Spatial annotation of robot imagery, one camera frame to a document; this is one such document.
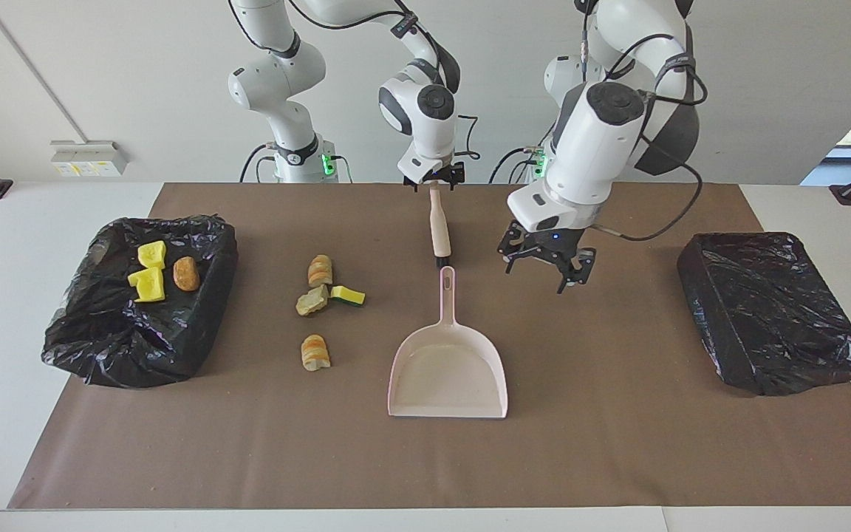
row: yellow sponge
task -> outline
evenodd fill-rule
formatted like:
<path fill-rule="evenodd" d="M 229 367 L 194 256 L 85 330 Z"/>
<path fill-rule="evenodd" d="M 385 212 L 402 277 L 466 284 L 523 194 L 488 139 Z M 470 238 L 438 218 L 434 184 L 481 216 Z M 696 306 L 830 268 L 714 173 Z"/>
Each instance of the yellow sponge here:
<path fill-rule="evenodd" d="M 131 273 L 127 276 L 127 282 L 136 287 L 136 303 L 154 303 L 166 299 L 163 292 L 163 270 L 159 268 L 146 268 Z"/>
<path fill-rule="evenodd" d="M 334 286 L 330 289 L 330 298 L 337 299 L 354 307 L 362 307 L 366 300 L 366 294 L 355 292 L 355 290 L 350 290 L 345 286 Z"/>
<path fill-rule="evenodd" d="M 166 242 L 156 240 L 136 248 L 136 259 L 144 268 L 165 268 Z"/>

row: black cable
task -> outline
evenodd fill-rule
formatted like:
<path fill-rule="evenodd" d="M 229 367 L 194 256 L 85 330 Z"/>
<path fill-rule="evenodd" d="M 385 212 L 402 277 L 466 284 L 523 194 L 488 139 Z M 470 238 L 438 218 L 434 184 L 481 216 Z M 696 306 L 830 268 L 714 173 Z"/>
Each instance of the black cable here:
<path fill-rule="evenodd" d="M 347 160 L 343 155 L 333 155 L 330 157 L 331 161 L 343 161 L 344 165 L 347 166 L 347 179 L 352 183 L 354 182 L 354 173 L 350 171 L 350 161 Z"/>
<path fill-rule="evenodd" d="M 687 100 L 675 100 L 675 98 L 664 97 L 664 95 L 655 95 L 655 100 L 658 101 L 668 101 L 669 103 L 678 103 L 681 105 L 689 105 L 695 106 L 705 103 L 705 100 L 708 100 L 708 87 L 705 85 L 705 81 L 702 81 L 702 78 L 698 77 L 698 74 L 695 72 L 695 68 L 692 66 L 686 67 L 686 74 L 693 83 L 698 83 L 698 87 L 702 89 L 702 97 L 699 100 L 695 101 L 687 101 Z"/>
<path fill-rule="evenodd" d="M 402 13 L 402 11 L 380 11 L 380 13 L 371 14 L 368 17 L 362 18 L 361 20 L 352 21 L 352 23 L 350 24 L 344 24 L 343 26 L 331 26 L 331 24 L 324 24 L 321 23 L 321 21 L 316 21 L 307 16 L 307 13 L 305 13 L 304 10 L 302 10 L 297 4 L 294 3 L 294 0 L 287 0 L 287 2 L 290 3 L 291 7 L 294 7 L 294 11 L 300 13 L 301 16 L 304 17 L 304 19 L 309 21 L 311 24 L 314 24 L 314 26 L 322 27 L 325 30 L 350 30 L 351 27 L 357 27 L 359 26 L 359 24 L 365 24 L 368 23 L 368 21 L 374 21 L 379 17 L 385 17 L 387 15 L 399 15 L 401 17 L 406 16 L 406 14 Z"/>
<path fill-rule="evenodd" d="M 550 132 L 552 132 L 555 127 L 557 127 L 557 120 L 554 120 L 553 123 L 550 124 L 550 128 L 547 128 L 546 134 L 544 134 L 544 136 L 541 136 L 540 141 L 537 141 L 537 146 L 540 146 L 541 148 L 544 147 L 543 145 L 544 145 L 544 141 L 547 140 L 547 135 L 549 135 Z M 531 152 L 531 154 L 527 156 L 527 160 L 524 161 L 524 164 L 530 165 L 530 163 L 532 163 L 533 161 L 534 161 L 534 154 L 533 154 L 533 152 Z"/>
<path fill-rule="evenodd" d="M 644 134 L 639 135 L 639 138 L 644 140 L 646 144 L 649 145 L 649 147 L 657 149 L 660 154 L 665 155 L 667 158 L 671 159 L 672 162 L 678 163 L 678 165 L 682 166 L 682 168 L 686 169 L 686 171 L 691 172 L 691 175 L 695 176 L 695 180 L 698 182 L 698 185 L 695 186 L 695 193 L 691 196 L 691 199 L 688 200 L 688 205 L 685 205 L 685 208 L 682 209 L 682 212 L 678 213 L 678 216 L 673 218 L 671 222 L 666 223 L 664 227 L 652 233 L 652 235 L 629 236 L 624 235 L 624 233 L 615 231 L 614 229 L 605 227 L 603 225 L 592 225 L 592 227 L 598 231 L 610 233 L 610 235 L 613 236 L 619 236 L 619 238 L 629 240 L 629 242 L 645 242 L 646 240 L 651 240 L 654 239 L 656 236 L 662 235 L 662 233 L 665 233 L 666 231 L 668 231 L 668 229 L 672 229 L 672 226 L 675 226 L 676 223 L 681 221 L 682 218 L 685 218 L 685 215 L 688 214 L 689 210 L 691 210 L 691 208 L 695 206 L 695 202 L 698 201 L 698 196 L 702 195 L 702 187 L 705 185 L 705 182 L 702 181 L 702 175 L 698 173 L 695 168 L 692 168 L 688 163 L 686 163 L 685 161 L 679 161 L 677 158 L 675 158 L 674 155 L 669 154 L 667 151 L 665 151 L 665 149 L 659 148 L 659 145 L 656 145 L 655 142 L 650 141 Z"/>
<path fill-rule="evenodd" d="M 245 166 L 242 166 L 242 174 L 239 176 L 239 183 L 245 182 L 245 175 L 247 173 L 247 168 L 249 168 L 249 165 L 251 164 L 251 159 L 254 159 L 254 156 L 258 154 L 258 151 L 262 151 L 262 149 L 265 148 L 267 148 L 267 144 L 259 144 L 258 148 L 251 151 L 251 155 L 249 155 L 249 158 L 245 161 Z"/>
<path fill-rule="evenodd" d="M 508 185 L 513 185 L 513 184 L 514 184 L 514 172 L 516 172 L 516 171 L 517 171 L 517 168 L 519 168 L 519 166 L 520 166 L 520 165 L 527 166 L 527 165 L 530 165 L 530 164 L 533 164 L 533 161 L 531 161 L 531 162 L 528 162 L 528 161 L 517 161 L 517 164 L 516 164 L 516 165 L 514 165 L 514 168 L 511 168 L 511 169 L 510 169 L 510 175 L 509 175 L 509 176 L 507 176 L 507 184 L 508 184 Z M 520 177 L 521 177 L 521 175 L 520 175 L 520 174 L 517 174 L 517 182 L 518 182 L 518 183 L 520 183 L 520 182 L 521 182 L 521 181 L 520 181 Z"/>
<path fill-rule="evenodd" d="M 633 44 L 631 47 L 627 48 L 627 50 L 625 52 L 623 52 L 623 54 L 621 56 L 619 56 L 619 58 L 617 60 L 615 60 L 615 63 L 612 64 L 612 67 L 609 70 L 606 71 L 606 77 L 604 78 L 604 81 L 609 80 L 609 78 L 611 78 L 612 75 L 615 74 L 615 70 L 619 67 L 619 65 L 622 64 L 622 61 L 624 61 L 625 58 L 629 57 L 629 54 L 631 54 L 632 51 L 635 50 L 635 48 L 641 47 L 642 44 L 648 43 L 648 41 L 651 41 L 653 39 L 672 40 L 674 38 L 675 38 L 674 36 L 669 35 L 668 33 L 655 33 L 655 34 L 649 35 L 647 37 L 642 37 L 642 39 L 639 39 L 638 41 L 636 41 L 635 44 Z M 699 98 L 699 100 L 695 100 L 695 101 L 675 100 L 675 98 L 664 97 L 664 95 L 655 95 L 655 100 L 668 101 L 669 103 L 676 103 L 676 104 L 689 105 L 689 106 L 695 106 L 695 105 L 700 105 L 702 103 L 705 103 L 705 101 L 708 100 L 708 87 L 705 85 L 705 81 L 702 81 L 702 78 L 700 78 L 698 73 L 695 72 L 694 67 L 686 66 L 685 71 L 686 71 L 686 74 L 688 75 L 688 77 L 691 78 L 692 82 L 698 83 L 698 87 L 700 89 L 702 89 L 702 97 Z M 665 75 L 668 74 L 669 72 L 671 72 L 671 70 L 666 70 L 665 73 L 662 74 L 662 77 L 664 78 Z"/>
<path fill-rule="evenodd" d="M 471 127 L 468 128 L 468 134 L 465 136 L 465 151 L 456 151 L 455 155 L 467 155 L 473 161 L 482 158 L 482 154 L 477 151 L 472 151 L 472 131 L 475 131 L 475 126 L 479 123 L 478 117 L 470 117 L 470 115 L 459 115 L 459 118 L 472 121 Z"/>
<path fill-rule="evenodd" d="M 511 151 L 508 151 L 507 154 L 504 154 L 504 157 L 501 157 L 501 160 L 497 162 L 497 166 L 494 166 L 494 170 L 491 172 L 491 177 L 488 178 L 488 185 L 494 183 L 494 176 L 497 175 L 497 171 L 500 170 L 501 165 L 503 165 L 507 159 L 510 159 L 511 155 L 520 154 L 521 151 L 524 151 L 524 147 L 511 149 Z"/>
<path fill-rule="evenodd" d="M 432 47 L 432 51 L 435 52 L 435 79 L 432 80 L 433 83 L 438 83 L 440 85 L 445 85 L 444 83 L 440 83 L 442 78 L 440 78 L 440 72 L 442 72 L 442 55 L 439 54 L 439 44 L 436 43 L 435 39 L 432 38 L 432 34 L 428 31 L 423 30 L 423 27 L 416 24 L 415 26 L 423 35 L 425 35 L 425 39 L 428 41 L 430 47 Z"/>
<path fill-rule="evenodd" d="M 587 12 L 584 13 L 584 34 L 582 38 L 584 38 L 584 57 L 582 57 L 582 68 L 584 68 L 584 83 L 587 83 L 587 64 L 590 60 L 590 30 L 589 30 L 589 21 L 590 21 L 590 10 L 587 7 Z"/>
<path fill-rule="evenodd" d="M 273 157 L 273 156 L 271 156 L 271 155 L 269 155 L 269 156 L 267 156 L 267 157 L 263 157 L 263 158 L 261 158 L 261 159 L 258 159 L 258 160 L 256 161 L 256 164 L 254 164 L 254 179 L 255 179 L 258 183 L 260 183 L 260 182 L 261 182 L 261 171 L 260 171 L 260 166 L 261 166 L 262 161 L 274 161 L 274 157 Z"/>
<path fill-rule="evenodd" d="M 617 60 L 615 60 L 615 63 L 612 64 L 612 68 L 610 68 L 609 70 L 606 71 L 606 77 L 604 78 L 604 81 L 609 80 L 609 78 L 612 77 L 612 75 L 615 74 L 615 70 L 617 68 L 619 68 L 619 65 L 622 64 L 622 61 L 625 60 L 625 58 L 628 58 L 629 54 L 631 54 L 632 51 L 635 50 L 635 48 L 641 47 L 642 44 L 648 43 L 648 41 L 651 41 L 652 39 L 672 40 L 674 38 L 675 38 L 674 36 L 669 35 L 668 33 L 653 33 L 653 34 L 648 35 L 646 37 L 642 37 L 642 39 L 639 39 L 638 41 L 636 41 L 635 44 L 633 44 L 631 47 L 627 48 L 627 50 L 625 52 L 623 52 L 622 55 L 619 56 L 619 58 Z"/>

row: green and yellow sponge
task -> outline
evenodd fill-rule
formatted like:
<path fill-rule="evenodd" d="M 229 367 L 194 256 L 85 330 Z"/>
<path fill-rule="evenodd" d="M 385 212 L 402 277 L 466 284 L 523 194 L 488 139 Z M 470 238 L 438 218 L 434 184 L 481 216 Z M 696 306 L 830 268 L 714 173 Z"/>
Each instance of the green and yellow sponge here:
<path fill-rule="evenodd" d="M 362 307 L 366 300 L 366 294 L 357 292 L 356 290 L 350 290 L 345 286 L 334 286 L 330 289 L 330 298 L 337 299 L 354 307 Z"/>

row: dustpan handle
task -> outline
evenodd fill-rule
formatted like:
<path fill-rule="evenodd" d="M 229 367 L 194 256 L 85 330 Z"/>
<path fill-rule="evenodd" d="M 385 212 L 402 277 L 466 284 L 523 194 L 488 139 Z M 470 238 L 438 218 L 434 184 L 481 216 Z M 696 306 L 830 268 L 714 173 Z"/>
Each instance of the dustpan handle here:
<path fill-rule="evenodd" d="M 455 324 L 455 268 L 445 266 L 439 271 L 439 323 Z"/>

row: pink dustpan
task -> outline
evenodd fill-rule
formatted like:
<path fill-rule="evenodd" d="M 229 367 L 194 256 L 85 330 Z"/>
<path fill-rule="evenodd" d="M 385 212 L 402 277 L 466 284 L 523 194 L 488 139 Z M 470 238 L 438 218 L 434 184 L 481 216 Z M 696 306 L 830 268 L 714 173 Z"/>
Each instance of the pink dustpan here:
<path fill-rule="evenodd" d="M 455 321 L 455 269 L 440 271 L 439 323 L 413 332 L 392 361 L 389 415 L 507 415 L 504 367 L 491 340 Z"/>

